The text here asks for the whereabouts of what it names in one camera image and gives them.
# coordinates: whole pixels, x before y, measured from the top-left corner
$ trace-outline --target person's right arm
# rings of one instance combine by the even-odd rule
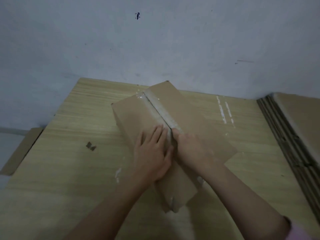
[[[246,240],[284,240],[289,222],[235,176],[198,136],[172,129],[180,159],[198,173],[222,201]]]

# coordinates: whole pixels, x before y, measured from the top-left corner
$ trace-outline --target person's left hand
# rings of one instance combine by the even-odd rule
[[[161,179],[171,166],[174,147],[169,146],[164,154],[164,146],[168,129],[163,125],[154,126],[151,133],[142,142],[143,132],[136,140],[134,147],[135,172],[147,180],[149,184]]]

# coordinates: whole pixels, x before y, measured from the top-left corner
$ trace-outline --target wooden table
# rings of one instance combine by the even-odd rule
[[[114,190],[131,156],[110,104],[145,88],[87,78],[78,81],[1,192],[1,239],[61,239]],[[238,149],[226,163],[228,168],[281,214],[311,235],[320,236],[315,217],[256,101],[186,91],[182,94]],[[94,151],[86,147],[88,141],[97,146]],[[118,239],[150,238],[242,236],[205,184],[177,214],[163,213],[155,192],[147,190],[130,212]]]

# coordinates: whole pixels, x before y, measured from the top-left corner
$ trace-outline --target person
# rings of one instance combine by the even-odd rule
[[[116,237],[134,203],[151,184],[161,179],[171,166],[173,146],[164,153],[167,133],[168,129],[158,125],[151,133],[139,134],[134,147],[135,166],[131,175],[89,213],[65,240]],[[180,134],[177,129],[172,129],[172,134],[178,144],[179,158],[211,186],[244,239],[311,239],[238,179],[214,157],[212,150],[206,148],[197,135]]]

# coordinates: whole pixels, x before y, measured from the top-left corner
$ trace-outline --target pink sleeve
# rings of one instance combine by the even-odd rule
[[[286,240],[312,240],[312,238],[300,227],[295,225],[294,223],[290,222],[291,230],[286,237]]]

